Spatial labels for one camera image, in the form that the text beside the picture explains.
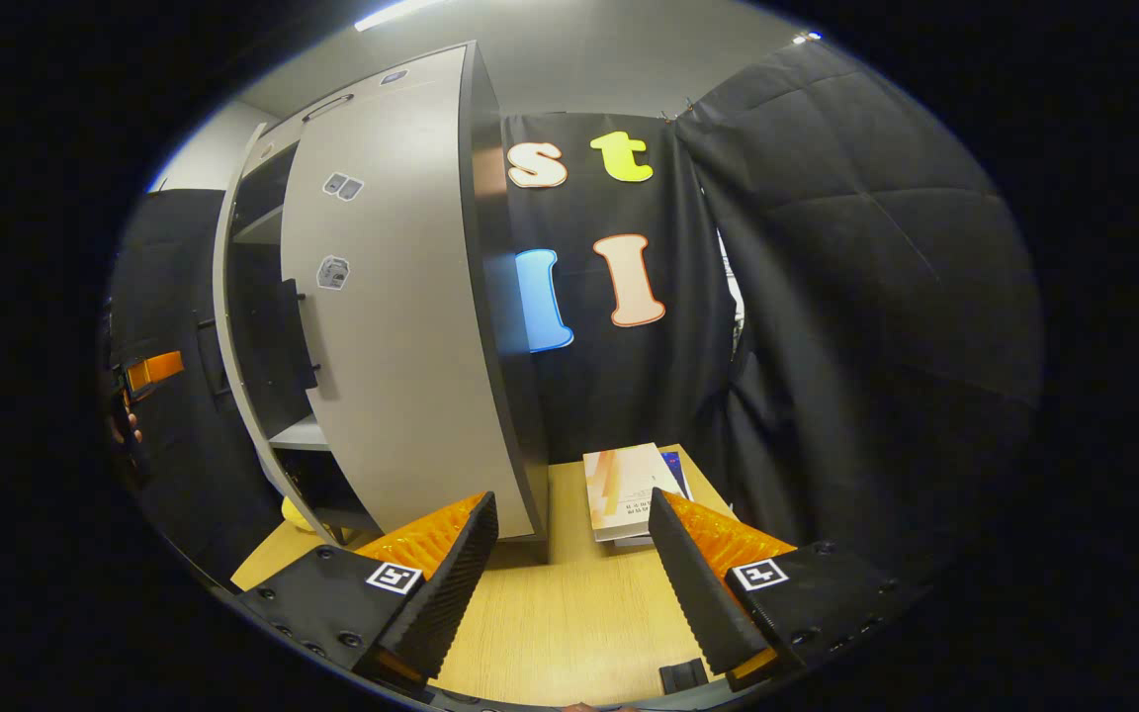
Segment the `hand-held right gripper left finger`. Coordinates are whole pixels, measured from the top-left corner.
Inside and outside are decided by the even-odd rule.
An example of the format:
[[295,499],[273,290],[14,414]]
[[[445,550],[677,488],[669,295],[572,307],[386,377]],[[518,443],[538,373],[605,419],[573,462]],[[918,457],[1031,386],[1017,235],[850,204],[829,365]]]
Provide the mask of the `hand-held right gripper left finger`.
[[401,693],[439,676],[498,537],[476,492],[357,551],[320,545],[236,597],[311,657]]

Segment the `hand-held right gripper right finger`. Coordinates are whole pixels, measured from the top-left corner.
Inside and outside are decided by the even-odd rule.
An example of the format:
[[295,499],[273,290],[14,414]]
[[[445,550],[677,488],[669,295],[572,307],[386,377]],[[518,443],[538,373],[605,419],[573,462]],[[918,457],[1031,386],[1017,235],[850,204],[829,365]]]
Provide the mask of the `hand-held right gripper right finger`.
[[831,541],[798,547],[664,489],[648,531],[711,672],[731,690],[806,674],[912,607],[912,586]]

